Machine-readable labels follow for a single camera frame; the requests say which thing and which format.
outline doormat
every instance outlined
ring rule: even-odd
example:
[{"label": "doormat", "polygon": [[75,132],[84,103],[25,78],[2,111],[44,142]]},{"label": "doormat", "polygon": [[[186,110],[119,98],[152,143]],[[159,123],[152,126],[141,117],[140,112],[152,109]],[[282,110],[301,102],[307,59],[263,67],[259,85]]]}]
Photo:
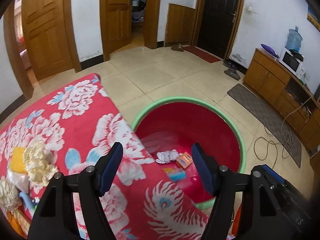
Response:
[{"label": "doormat", "polygon": [[[286,122],[283,124],[283,131],[291,131],[293,137],[292,150],[288,144],[284,145],[284,139],[281,136],[279,127],[283,122],[283,117],[274,109],[272,109],[266,102],[259,99],[254,93],[250,92],[241,84],[236,84],[227,93],[235,101],[241,104],[251,114],[253,114],[265,127],[272,133],[275,134],[277,140],[284,146],[287,152],[291,155],[296,165],[301,167],[301,143],[295,136],[293,129]],[[281,158],[282,150],[278,153],[278,158]]]},{"label": "doormat", "polygon": [[220,61],[220,59],[216,58],[215,56],[210,55],[209,53],[200,50],[194,46],[187,46],[187,47],[183,47],[184,50],[202,58],[203,60],[209,62],[209,63],[213,63],[213,62],[217,62]]}]

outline wooden tv stand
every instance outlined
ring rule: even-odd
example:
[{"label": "wooden tv stand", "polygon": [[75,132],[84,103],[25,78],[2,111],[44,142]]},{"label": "wooden tv stand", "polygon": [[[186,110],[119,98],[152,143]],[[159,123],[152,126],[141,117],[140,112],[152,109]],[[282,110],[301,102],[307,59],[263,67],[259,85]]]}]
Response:
[{"label": "wooden tv stand", "polygon": [[244,82],[270,103],[283,117],[300,108],[286,120],[300,137],[305,148],[314,154],[320,144],[320,105],[313,94],[281,63],[256,49]]}]

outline gray doormat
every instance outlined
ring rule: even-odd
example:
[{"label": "gray doormat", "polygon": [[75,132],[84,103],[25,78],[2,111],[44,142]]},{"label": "gray doormat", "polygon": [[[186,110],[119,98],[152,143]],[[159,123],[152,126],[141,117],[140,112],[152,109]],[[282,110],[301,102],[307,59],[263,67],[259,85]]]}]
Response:
[{"label": "gray doormat", "polygon": [[[247,109],[251,114],[253,114],[261,123],[264,123],[265,127],[271,132],[276,133],[283,122],[283,117],[273,108],[271,108],[266,102],[259,99],[255,94],[250,92],[241,84],[236,84],[227,93],[235,101],[241,104],[245,109]],[[284,139],[281,136],[280,131],[275,134],[277,140],[284,145],[284,148],[291,155],[297,166],[301,167],[301,143],[293,132],[293,128],[284,122],[283,131],[288,130],[292,132],[293,143],[292,149],[288,147],[288,144],[284,145]],[[278,158],[281,158],[282,150],[279,152]]]}]

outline red bedding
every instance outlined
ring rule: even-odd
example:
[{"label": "red bedding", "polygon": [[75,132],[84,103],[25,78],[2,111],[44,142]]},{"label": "red bedding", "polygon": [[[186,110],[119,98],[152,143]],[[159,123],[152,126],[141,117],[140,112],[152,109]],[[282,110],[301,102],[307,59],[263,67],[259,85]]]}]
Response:
[{"label": "red bedding", "polygon": [[[122,118],[97,74],[90,74],[43,97],[0,131],[0,175],[16,146],[43,140],[63,174],[94,165],[119,141],[124,156],[101,203],[117,239],[198,239],[207,216],[163,173]],[[31,196],[44,188],[30,184]],[[88,239],[80,201],[74,194],[80,235]]]}]

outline red doormat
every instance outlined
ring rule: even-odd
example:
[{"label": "red doormat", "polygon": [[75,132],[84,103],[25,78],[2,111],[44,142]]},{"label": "red doormat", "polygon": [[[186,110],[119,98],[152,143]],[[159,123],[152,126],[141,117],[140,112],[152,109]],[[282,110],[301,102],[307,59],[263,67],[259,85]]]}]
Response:
[{"label": "red doormat", "polygon": [[209,63],[213,63],[213,62],[217,62],[220,61],[220,59],[216,58],[215,56],[210,55],[209,53],[202,51],[200,49],[197,49],[194,46],[187,46],[187,47],[183,47],[184,50],[204,59],[205,61],[209,62]]}]

